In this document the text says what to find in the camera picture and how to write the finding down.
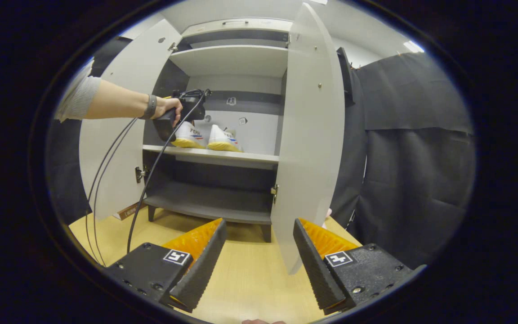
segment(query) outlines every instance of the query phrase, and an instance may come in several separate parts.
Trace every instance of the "wristwatch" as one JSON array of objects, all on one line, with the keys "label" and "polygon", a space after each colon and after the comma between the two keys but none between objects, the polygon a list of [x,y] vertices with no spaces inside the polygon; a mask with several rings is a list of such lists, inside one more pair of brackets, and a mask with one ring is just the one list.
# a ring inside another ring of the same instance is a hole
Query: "wristwatch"
[{"label": "wristwatch", "polygon": [[155,115],[155,108],[157,107],[157,97],[154,94],[149,95],[149,102],[147,103],[147,109],[140,119],[151,119]]}]

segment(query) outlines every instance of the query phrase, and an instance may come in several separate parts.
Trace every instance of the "finger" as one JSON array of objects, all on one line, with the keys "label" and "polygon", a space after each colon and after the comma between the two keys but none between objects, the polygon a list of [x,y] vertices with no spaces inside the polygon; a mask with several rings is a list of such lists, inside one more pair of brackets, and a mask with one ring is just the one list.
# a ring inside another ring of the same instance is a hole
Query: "finger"
[{"label": "finger", "polygon": [[183,111],[183,105],[181,105],[181,102],[178,102],[177,105],[175,105],[175,115],[180,116],[181,111]]},{"label": "finger", "polygon": [[172,108],[183,108],[183,106],[181,105],[181,101],[179,101],[179,99],[177,98],[171,98],[171,99],[167,99],[168,101],[166,102],[166,106],[167,106],[167,110],[169,109],[172,109]]},{"label": "finger", "polygon": [[175,115],[175,121],[173,122],[173,127],[175,127],[175,125],[177,125],[177,123],[179,123],[179,119],[181,119],[181,116]]}]

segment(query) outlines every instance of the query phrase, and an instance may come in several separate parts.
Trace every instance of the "person's arm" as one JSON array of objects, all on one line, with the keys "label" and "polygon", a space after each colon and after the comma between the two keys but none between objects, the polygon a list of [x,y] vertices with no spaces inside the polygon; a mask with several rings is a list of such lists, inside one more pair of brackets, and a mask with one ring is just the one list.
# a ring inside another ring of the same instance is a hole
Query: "person's arm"
[{"label": "person's arm", "polygon": [[[113,117],[141,117],[147,108],[149,96],[131,91],[96,76],[88,76],[93,60],[80,69],[69,84],[55,118],[98,119]],[[157,97],[156,111],[152,119],[160,117],[165,111],[175,107],[175,124],[181,118],[183,109],[178,99]]]},{"label": "person's arm", "polygon": [[[89,105],[84,119],[100,119],[113,117],[141,117],[147,108],[148,94],[131,91],[111,82],[101,80],[99,88]],[[181,118],[183,106],[177,98],[157,97],[156,112],[152,119],[161,117],[167,110],[175,109],[175,122]]]}]

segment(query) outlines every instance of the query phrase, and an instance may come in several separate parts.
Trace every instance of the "cabinet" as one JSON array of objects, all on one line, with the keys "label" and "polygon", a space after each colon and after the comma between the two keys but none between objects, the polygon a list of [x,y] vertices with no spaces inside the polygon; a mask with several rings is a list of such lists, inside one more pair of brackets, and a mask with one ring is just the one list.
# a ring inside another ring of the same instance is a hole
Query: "cabinet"
[{"label": "cabinet", "polygon": [[[300,267],[294,219],[322,224],[341,160],[344,91],[335,47],[321,20],[302,4],[293,22],[237,18],[191,26],[180,35],[164,21],[138,36],[103,74],[132,90],[170,94],[210,88],[211,121],[236,131],[244,153],[167,148],[153,172],[145,203],[210,219],[271,225],[289,273]],[[241,117],[248,120],[240,123]],[[86,192],[105,151],[127,119],[84,121],[80,167]],[[148,121],[137,121],[101,183],[97,217],[138,201],[161,149]],[[277,187],[276,197],[270,188]]]}]

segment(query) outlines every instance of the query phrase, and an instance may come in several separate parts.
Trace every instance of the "white shelf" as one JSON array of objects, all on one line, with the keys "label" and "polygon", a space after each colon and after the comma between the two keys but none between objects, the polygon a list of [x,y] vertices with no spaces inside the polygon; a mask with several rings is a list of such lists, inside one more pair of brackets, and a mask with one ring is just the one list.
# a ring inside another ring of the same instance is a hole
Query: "white shelf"
[{"label": "white shelf", "polygon": [[224,45],[171,54],[188,76],[234,74],[280,78],[287,68],[287,49],[259,45]]},{"label": "white shelf", "polygon": [[[160,145],[144,145],[143,149],[160,152],[163,146]],[[173,148],[167,147],[165,154],[177,155],[177,156],[191,156],[196,157],[199,160],[210,160],[210,159],[223,159],[223,160],[235,160],[239,162],[252,162],[252,163],[263,163],[263,164],[279,164],[279,156],[267,155],[267,154],[255,154],[255,153],[239,153],[239,152],[228,152],[219,150],[207,150],[207,149],[190,149],[190,148]]]},{"label": "white shelf", "polygon": [[205,33],[252,29],[257,31],[277,31],[289,33],[290,20],[277,18],[231,18],[225,20],[208,21],[187,27],[183,32],[183,38],[193,37]]}]

